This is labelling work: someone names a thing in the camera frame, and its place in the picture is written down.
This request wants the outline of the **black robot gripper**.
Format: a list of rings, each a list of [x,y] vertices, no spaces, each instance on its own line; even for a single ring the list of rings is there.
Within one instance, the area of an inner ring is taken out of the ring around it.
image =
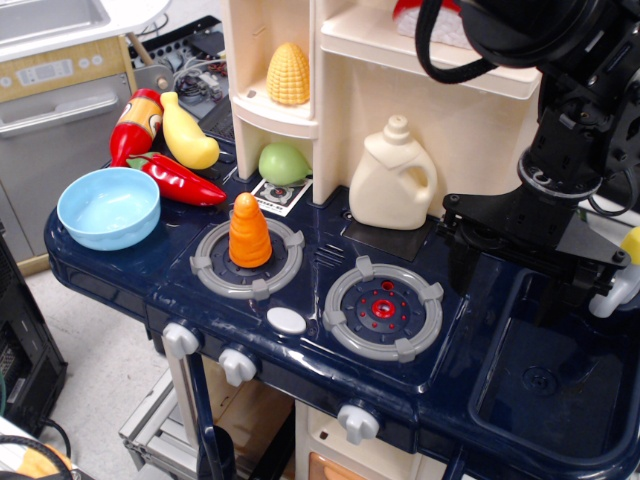
[[[447,268],[453,290],[465,294],[481,251],[545,274],[534,324],[550,327],[574,308],[573,288],[609,290],[631,255],[581,220],[577,204],[525,185],[499,195],[444,197],[442,227],[451,235]]]

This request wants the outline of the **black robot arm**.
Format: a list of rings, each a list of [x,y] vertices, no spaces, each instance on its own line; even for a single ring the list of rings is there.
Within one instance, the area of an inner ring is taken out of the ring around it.
[[[631,256],[592,231],[578,206],[623,175],[639,188],[639,5],[635,1],[464,1],[464,33],[478,59],[451,69],[431,60],[441,10],[422,4],[417,58],[443,84],[498,67],[542,75],[538,129],[517,165],[519,186],[498,195],[450,193],[443,230],[466,250],[546,274],[537,319],[553,320],[610,294]]]

